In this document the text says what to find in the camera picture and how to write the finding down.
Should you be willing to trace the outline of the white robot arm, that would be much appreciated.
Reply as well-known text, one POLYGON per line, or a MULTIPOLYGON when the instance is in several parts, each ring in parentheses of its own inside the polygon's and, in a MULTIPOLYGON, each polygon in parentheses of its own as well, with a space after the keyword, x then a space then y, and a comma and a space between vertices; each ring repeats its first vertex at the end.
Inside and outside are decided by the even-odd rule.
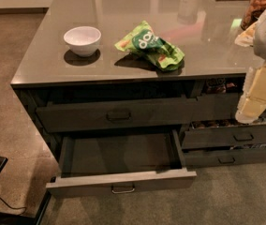
POLYGON ((243 124, 253 123, 266 110, 266 9, 255 24, 253 50, 264 63, 259 68, 251 67, 246 73, 244 93, 235 113, 235 119, 243 124))

